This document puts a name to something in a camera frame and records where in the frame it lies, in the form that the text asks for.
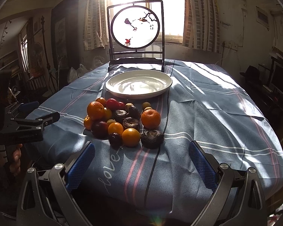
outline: silver bolt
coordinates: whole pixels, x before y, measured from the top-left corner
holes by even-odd
[[[55,170],[60,170],[63,167],[63,164],[58,163],[55,165]]]
[[[253,167],[250,167],[248,170],[249,170],[251,173],[255,173],[255,172],[256,172],[256,169],[253,168]]]
[[[34,170],[35,170],[35,169],[34,169],[33,167],[30,167],[30,168],[27,169],[27,172],[28,172],[28,173],[33,173]]]
[[[221,169],[226,170],[226,169],[228,169],[228,164],[221,163],[220,167],[221,167]]]

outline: black stripe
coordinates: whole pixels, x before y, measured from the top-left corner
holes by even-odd
[[[171,71],[171,75],[170,75],[170,76],[172,76],[172,73],[173,73],[173,66],[174,66],[174,63],[175,63],[175,60],[174,60],[173,65],[172,65],[172,71]],[[169,120],[169,110],[170,110],[169,94],[170,94],[170,89],[168,90],[168,97],[167,97],[168,112],[167,112],[167,120],[166,120],[166,125],[165,125],[165,128],[164,128],[164,133],[166,132],[167,125],[168,125],[168,120]],[[152,169],[151,169],[151,173],[150,173],[150,176],[149,176],[149,179],[148,179],[148,184],[147,184],[147,187],[146,187],[145,197],[144,197],[144,208],[146,208],[148,191],[149,191],[151,179],[152,179],[152,176],[153,176],[153,172],[154,172],[154,169],[155,169],[155,166],[156,166],[156,162],[157,162],[157,158],[158,158],[158,156],[159,156],[159,153],[160,153],[160,146],[159,146],[158,151],[157,151],[157,154],[156,154],[156,156],[155,156],[154,163],[153,163],[153,166],[152,166]]]

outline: plate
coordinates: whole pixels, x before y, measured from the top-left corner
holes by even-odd
[[[167,91],[172,79],[167,74],[149,69],[126,71],[106,82],[114,96],[126,99],[153,98]]]

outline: purple bird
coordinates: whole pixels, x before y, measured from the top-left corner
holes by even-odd
[[[137,28],[134,27],[134,26],[131,24],[131,22],[129,21],[129,19],[125,19],[125,24],[131,25],[131,26],[133,27],[133,30],[136,31]]]

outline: black frame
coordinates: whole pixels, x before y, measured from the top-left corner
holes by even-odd
[[[159,2],[161,4],[161,28],[162,28],[162,50],[161,51],[138,51],[139,49],[143,49],[146,48],[148,46],[150,46],[158,37],[159,35],[159,30],[158,29],[158,34],[157,37],[149,44],[145,45],[144,47],[141,48],[131,48],[131,47],[126,47],[125,45],[120,44],[117,40],[115,40],[115,37],[113,37],[113,39],[115,40],[115,42],[117,44],[119,44],[120,46],[130,49],[130,50],[134,50],[134,51],[123,51],[123,52],[114,52],[114,48],[113,48],[113,42],[112,42],[112,31],[111,31],[111,26],[113,25],[114,19],[115,17],[123,10],[129,8],[129,7],[142,7],[147,9],[148,11],[151,11],[155,17],[157,18],[156,14],[149,8],[145,7],[145,6],[140,6],[140,5],[135,5],[136,3],[155,3],[155,2]],[[121,9],[111,20],[111,24],[110,24],[110,9],[117,7],[117,6],[122,6],[122,5],[127,5],[127,4],[132,4],[132,6],[128,6],[126,8]],[[109,34],[109,55],[110,55],[110,62],[109,62],[109,67],[108,67],[108,71],[111,70],[111,67],[113,65],[118,65],[118,64],[126,64],[126,63],[155,63],[155,64],[161,64],[161,71],[164,72],[165,71],[165,20],[164,20],[164,4],[162,0],[143,0],[143,1],[135,1],[135,2],[129,2],[129,3],[122,3],[122,4],[117,4],[117,5],[112,5],[112,6],[108,6],[107,7],[107,18],[108,18],[108,34]],[[116,55],[130,55],[130,54],[146,54],[146,53],[156,53],[156,54],[161,54],[162,55],[162,59],[156,59],[156,58],[151,58],[151,57],[134,57],[134,58],[119,58],[119,59],[115,59]]]

